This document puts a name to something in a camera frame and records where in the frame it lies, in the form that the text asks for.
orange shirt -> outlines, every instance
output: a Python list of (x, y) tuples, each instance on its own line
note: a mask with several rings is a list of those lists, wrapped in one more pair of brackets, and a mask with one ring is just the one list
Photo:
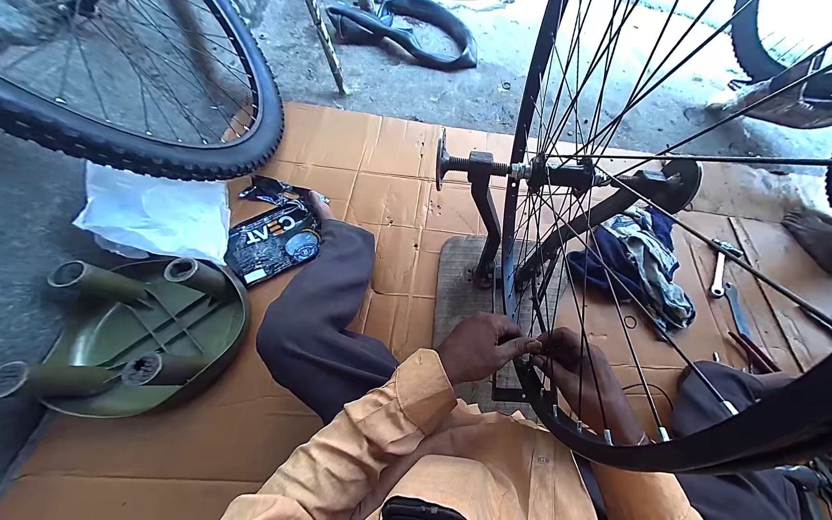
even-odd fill
[[(612, 520), (700, 518), (672, 475), (594, 471)], [(377, 519), (393, 496), (469, 520), (595, 520), (570, 449), (519, 412), (482, 414), (455, 399), (438, 354), (427, 349), (346, 404), (259, 492), (230, 502), (224, 519)]]

white plastic bag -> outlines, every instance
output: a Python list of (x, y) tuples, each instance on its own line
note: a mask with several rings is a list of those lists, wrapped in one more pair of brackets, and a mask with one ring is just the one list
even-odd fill
[(73, 224), (94, 233), (108, 251), (224, 264), (230, 222), (225, 182), (158, 179), (86, 163), (85, 191), (87, 203)]

leg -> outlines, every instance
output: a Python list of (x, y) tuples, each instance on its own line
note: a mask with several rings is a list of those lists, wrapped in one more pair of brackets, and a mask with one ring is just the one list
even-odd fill
[(832, 273), (831, 218), (814, 211), (793, 211), (782, 220), (782, 225), (818, 266)]
[[(325, 205), (314, 210), (331, 217)], [(371, 279), (375, 236), (321, 222), (320, 253), (269, 305), (256, 348), (274, 380), (328, 423), (345, 403), (386, 383), (398, 363), (381, 340), (346, 330)]]
[[(787, 377), (772, 374), (759, 378), (729, 366), (699, 361), (699, 370), (738, 410), (743, 410), (787, 383)], [(724, 419), (721, 405), (694, 374), (685, 374), (673, 406), (672, 430), (681, 437)], [(705, 520), (724, 518), (799, 518), (798, 492), (777, 470), (739, 475), (678, 475), (679, 485)]]

finger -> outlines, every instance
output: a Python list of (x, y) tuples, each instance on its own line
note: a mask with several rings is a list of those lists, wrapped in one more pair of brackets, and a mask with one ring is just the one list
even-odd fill
[(565, 326), (542, 332), (538, 341), (548, 346), (559, 346), (575, 350), (580, 348), (580, 335)]
[(510, 359), (527, 353), (538, 353), (542, 350), (541, 343), (534, 338), (515, 338), (496, 347), (496, 356), (506, 364)]
[(573, 369), (580, 363), (580, 356), (583, 354), (580, 335), (565, 326), (555, 328), (538, 336), (545, 349), (558, 363), (564, 367)]
[(553, 363), (552, 358), (546, 355), (532, 356), (532, 364), (558, 385), (560, 392), (564, 394), (568, 403), (571, 400), (573, 403), (576, 402), (577, 396), (580, 394), (580, 378), (576, 374), (566, 370), (558, 363)]
[(493, 323), (493, 328), (496, 331), (496, 337), (499, 339), (497, 343), (522, 336), (522, 329), (517, 324), (512, 323), (512, 321), (504, 315), (490, 314), (490, 319)]

wrench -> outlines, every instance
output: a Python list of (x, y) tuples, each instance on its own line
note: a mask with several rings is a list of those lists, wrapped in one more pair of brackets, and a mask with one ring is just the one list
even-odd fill
[[(717, 245), (721, 249), (728, 250), (728, 253), (731, 253), (734, 256), (743, 256), (743, 251), (734, 247), (734, 244), (730, 242), (725, 242), (719, 239), (713, 239), (711, 242), (714, 242), (715, 245)], [(727, 259), (728, 258), (723, 253), (721, 253), (720, 251), (717, 252), (717, 263), (715, 263), (715, 278), (712, 279), (711, 287), (708, 288), (708, 293), (711, 294), (712, 298), (716, 299), (724, 296), (724, 261)]]
[(737, 293), (737, 286), (727, 282), (724, 284), (725, 294), (728, 296), (728, 303), (730, 303), (730, 313), (734, 315), (734, 324), (737, 325), (737, 333), (745, 335), (747, 338), (752, 338), (753, 334), (750, 332), (750, 322), (747, 321), (747, 315), (743, 313), (741, 308), (741, 296)]

